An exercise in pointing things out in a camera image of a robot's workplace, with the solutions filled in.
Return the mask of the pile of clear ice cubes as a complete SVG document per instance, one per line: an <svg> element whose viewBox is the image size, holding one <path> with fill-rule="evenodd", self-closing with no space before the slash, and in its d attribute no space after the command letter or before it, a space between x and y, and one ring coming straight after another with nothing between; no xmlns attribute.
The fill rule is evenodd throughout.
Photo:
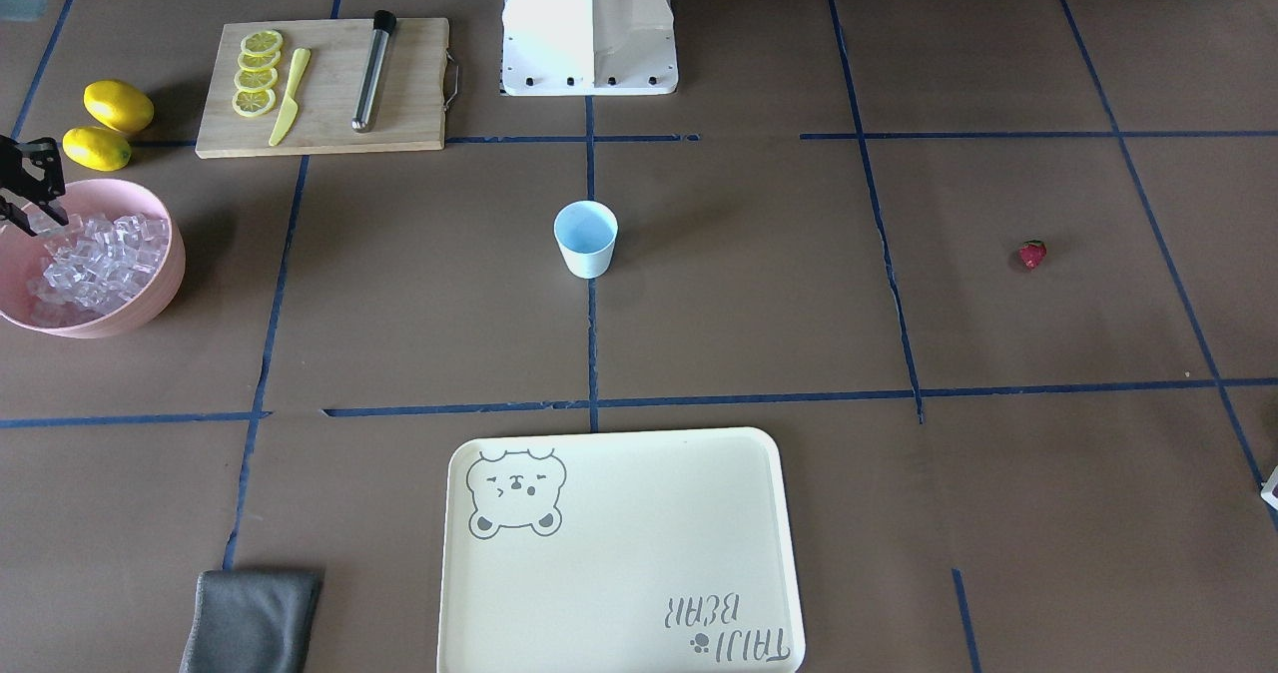
<svg viewBox="0 0 1278 673"><path fill-rule="evenodd" d="M141 299L158 278L176 231L165 218L69 215L66 226L35 209L29 222L43 246L26 284L37 327L87 324Z"/></svg>

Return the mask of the light blue plastic cup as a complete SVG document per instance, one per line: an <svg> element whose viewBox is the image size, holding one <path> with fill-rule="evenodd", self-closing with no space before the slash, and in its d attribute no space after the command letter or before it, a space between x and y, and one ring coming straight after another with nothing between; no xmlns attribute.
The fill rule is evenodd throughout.
<svg viewBox="0 0 1278 673"><path fill-rule="evenodd" d="M599 278L610 268L619 238L616 215L597 200L575 200L556 215L555 241L578 278Z"/></svg>

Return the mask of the whole lemon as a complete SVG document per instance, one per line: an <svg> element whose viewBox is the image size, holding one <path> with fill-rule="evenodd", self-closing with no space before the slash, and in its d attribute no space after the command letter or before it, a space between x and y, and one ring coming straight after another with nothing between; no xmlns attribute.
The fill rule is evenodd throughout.
<svg viewBox="0 0 1278 673"><path fill-rule="evenodd" d="M61 149L72 162L97 172L115 172L132 163L132 144L104 126L75 126L61 137Z"/></svg>
<svg viewBox="0 0 1278 673"><path fill-rule="evenodd" d="M124 135L135 135L155 123L155 101L124 80L95 80L84 87L82 100L97 123Z"/></svg>

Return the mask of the pink bowl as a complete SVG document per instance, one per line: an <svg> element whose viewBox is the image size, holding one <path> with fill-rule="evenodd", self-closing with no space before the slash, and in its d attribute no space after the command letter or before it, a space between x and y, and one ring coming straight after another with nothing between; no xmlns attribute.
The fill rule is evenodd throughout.
<svg viewBox="0 0 1278 673"><path fill-rule="evenodd" d="M42 335L100 338L153 321L187 276L187 243L157 195L125 179L70 183L60 227L33 206L36 235L3 226L3 319Z"/></svg>

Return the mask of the lemon slice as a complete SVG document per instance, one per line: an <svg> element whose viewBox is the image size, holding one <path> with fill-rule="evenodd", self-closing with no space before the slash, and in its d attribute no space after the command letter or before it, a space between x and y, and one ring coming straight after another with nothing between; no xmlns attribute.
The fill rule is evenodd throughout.
<svg viewBox="0 0 1278 673"><path fill-rule="evenodd" d="M259 29L248 33L239 42L245 56L273 56L284 45L284 36L276 29Z"/></svg>
<svg viewBox="0 0 1278 673"><path fill-rule="evenodd" d="M256 72L242 68L238 69L234 83L236 83L238 92L265 92L273 89L277 80L279 69L276 66L256 69Z"/></svg>
<svg viewBox="0 0 1278 673"><path fill-rule="evenodd" d="M276 65L279 65L280 59L282 59L282 51L276 49L270 51L270 54L253 54L253 51L242 51L238 56L238 66L242 72L270 72Z"/></svg>
<svg viewBox="0 0 1278 673"><path fill-rule="evenodd" d="M242 117L261 117L276 107L275 89L236 89L233 96L233 110Z"/></svg>

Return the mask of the yellow plastic knife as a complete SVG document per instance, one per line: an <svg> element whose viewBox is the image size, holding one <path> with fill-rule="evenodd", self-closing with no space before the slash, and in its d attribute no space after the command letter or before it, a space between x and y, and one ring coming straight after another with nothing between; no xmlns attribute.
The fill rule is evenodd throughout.
<svg viewBox="0 0 1278 673"><path fill-rule="evenodd" d="M300 103L298 103L296 95L300 89L303 77L305 77L311 57L311 49L293 50L291 64L288 66L288 80L285 80L282 100L279 103L279 116L268 135L268 147L281 144L284 137L288 135L288 132L291 132L291 126L296 123L296 116L300 112Z"/></svg>

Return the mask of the wooden cutting board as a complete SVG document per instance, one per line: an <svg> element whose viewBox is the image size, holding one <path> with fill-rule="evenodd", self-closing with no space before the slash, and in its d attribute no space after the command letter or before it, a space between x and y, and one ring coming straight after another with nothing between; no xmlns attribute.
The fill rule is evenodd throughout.
<svg viewBox="0 0 1278 673"><path fill-rule="evenodd" d="M259 29L282 33L276 95L288 84L291 54L311 50L296 101L300 112L277 146L268 134L279 117L272 109L259 117L234 112L242 40ZM221 28L196 155L202 160L244 156L410 153L443 147L443 77L449 69L450 22L446 18L400 18L380 69L369 132L351 126L357 96L368 63L371 19L265 20L229 23Z"/></svg>

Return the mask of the steel muddler black tip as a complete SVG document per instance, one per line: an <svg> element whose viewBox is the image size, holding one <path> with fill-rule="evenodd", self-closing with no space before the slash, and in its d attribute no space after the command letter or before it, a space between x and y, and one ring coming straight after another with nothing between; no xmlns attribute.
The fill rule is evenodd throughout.
<svg viewBox="0 0 1278 673"><path fill-rule="evenodd" d="M351 114L351 130L357 133L368 132L374 117L374 101L380 89L380 72L383 68L383 59L389 50L389 40L392 40L397 24L396 15L389 10L374 11L371 18L371 40L360 89L357 95L357 105Z"/></svg>

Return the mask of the dark grey folded cloth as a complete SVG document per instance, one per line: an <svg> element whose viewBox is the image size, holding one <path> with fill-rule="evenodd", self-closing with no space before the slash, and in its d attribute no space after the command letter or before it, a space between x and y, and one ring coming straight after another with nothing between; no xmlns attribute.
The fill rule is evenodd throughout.
<svg viewBox="0 0 1278 673"><path fill-rule="evenodd" d="M314 571L199 573L179 670L302 672L321 590Z"/></svg>

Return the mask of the cream bear tray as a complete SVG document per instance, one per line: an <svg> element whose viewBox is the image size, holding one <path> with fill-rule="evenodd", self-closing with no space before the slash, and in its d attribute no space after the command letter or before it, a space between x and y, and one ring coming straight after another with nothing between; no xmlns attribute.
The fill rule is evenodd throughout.
<svg viewBox="0 0 1278 673"><path fill-rule="evenodd" d="M757 427L514 435L452 452L440 672L796 672L780 446Z"/></svg>

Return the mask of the red strawberry on table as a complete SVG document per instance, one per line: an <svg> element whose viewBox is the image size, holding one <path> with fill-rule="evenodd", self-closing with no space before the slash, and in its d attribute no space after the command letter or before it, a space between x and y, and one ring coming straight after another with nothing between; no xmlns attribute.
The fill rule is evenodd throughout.
<svg viewBox="0 0 1278 673"><path fill-rule="evenodd" d="M1019 263L1026 269L1039 268L1042 266L1042 261L1045 261L1045 255L1048 255L1048 246L1045 246L1045 241L1028 240L1022 241L1022 245L1019 245Z"/></svg>

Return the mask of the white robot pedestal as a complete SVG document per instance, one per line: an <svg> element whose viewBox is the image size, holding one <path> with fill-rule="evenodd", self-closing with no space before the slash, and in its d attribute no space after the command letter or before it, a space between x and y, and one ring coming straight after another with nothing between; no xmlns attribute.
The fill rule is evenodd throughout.
<svg viewBox="0 0 1278 673"><path fill-rule="evenodd" d="M502 95L620 97L677 89L671 0L504 0L501 22Z"/></svg>

